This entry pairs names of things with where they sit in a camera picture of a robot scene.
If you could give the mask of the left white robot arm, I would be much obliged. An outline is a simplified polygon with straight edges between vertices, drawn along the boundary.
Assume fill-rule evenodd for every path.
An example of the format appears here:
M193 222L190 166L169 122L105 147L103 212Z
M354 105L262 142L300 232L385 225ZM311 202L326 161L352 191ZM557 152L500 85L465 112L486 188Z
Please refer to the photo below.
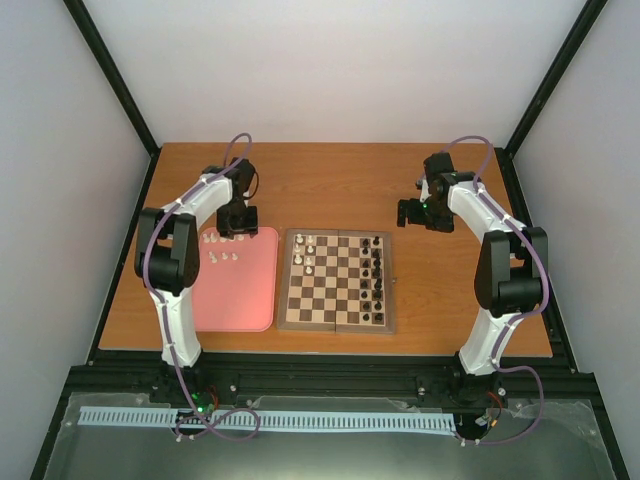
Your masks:
M258 233L258 213L249 204L257 178L246 158L226 167L207 167L173 202L140 212L134 270L154 302L162 335L162 359L181 369L172 388L186 402L201 400L208 378L195 368L202 347L197 339L192 287L199 275L199 229L212 216L223 238Z

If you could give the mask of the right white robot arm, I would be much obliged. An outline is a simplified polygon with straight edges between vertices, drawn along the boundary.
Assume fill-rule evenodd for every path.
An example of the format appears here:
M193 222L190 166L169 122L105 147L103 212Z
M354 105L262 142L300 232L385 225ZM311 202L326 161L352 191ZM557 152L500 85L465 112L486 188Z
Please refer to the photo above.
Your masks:
M480 242L474 278L479 304L471 334L458 353L467 375L500 369L500 359L516 327L546 308L548 238L528 227L495 201L479 176L454 169L451 156L438 152L424 161L420 196L398 202L397 224L422 225L451 233L459 217Z

